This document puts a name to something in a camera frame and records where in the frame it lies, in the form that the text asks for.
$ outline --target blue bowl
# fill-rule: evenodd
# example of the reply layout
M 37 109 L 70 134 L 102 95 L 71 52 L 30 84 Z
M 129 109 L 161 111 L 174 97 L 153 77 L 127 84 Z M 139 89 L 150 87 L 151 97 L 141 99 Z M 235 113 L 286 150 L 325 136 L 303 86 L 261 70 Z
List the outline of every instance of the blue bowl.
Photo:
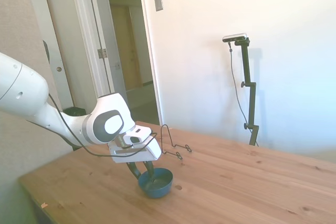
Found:
M 165 168 L 154 168 L 154 181 L 148 175 L 148 171 L 141 174 L 138 179 L 140 188 L 148 197 L 157 199 L 170 192 L 173 183 L 173 174 Z

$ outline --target doorway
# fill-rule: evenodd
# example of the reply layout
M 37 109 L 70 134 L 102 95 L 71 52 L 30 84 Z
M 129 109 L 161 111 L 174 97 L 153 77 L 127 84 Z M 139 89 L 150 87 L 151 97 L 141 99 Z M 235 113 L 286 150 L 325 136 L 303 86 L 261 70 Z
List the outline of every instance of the doorway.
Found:
M 109 4 L 132 118 L 159 124 L 141 0 Z

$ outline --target wooden door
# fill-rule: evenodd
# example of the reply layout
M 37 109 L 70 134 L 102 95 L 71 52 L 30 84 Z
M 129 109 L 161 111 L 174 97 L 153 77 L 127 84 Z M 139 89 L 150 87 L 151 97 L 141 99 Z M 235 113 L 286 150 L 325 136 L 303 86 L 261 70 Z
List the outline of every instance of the wooden door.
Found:
M 130 10 L 128 6 L 111 5 L 111 11 L 126 90 L 139 88 L 142 81 Z

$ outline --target door hinge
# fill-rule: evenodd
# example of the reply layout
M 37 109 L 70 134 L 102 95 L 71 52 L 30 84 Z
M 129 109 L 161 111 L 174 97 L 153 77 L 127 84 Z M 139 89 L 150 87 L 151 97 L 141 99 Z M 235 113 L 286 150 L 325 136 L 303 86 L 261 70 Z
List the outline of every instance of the door hinge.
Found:
M 99 56 L 99 59 L 107 58 L 106 48 L 98 49 L 98 56 Z

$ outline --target wood grain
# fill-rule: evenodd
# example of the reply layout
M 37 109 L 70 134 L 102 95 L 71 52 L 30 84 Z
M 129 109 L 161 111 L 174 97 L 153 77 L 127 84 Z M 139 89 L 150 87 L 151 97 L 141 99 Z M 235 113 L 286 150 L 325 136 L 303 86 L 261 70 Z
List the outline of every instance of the wood grain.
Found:
M 157 125 L 150 126 L 159 132 Z M 126 165 L 78 150 L 20 181 L 56 223 L 335 224 L 336 165 L 172 129 L 183 161 L 154 162 L 174 174 L 172 191 L 148 199 Z M 92 146 L 108 153 L 104 146 Z M 145 171 L 142 163 L 138 164 Z

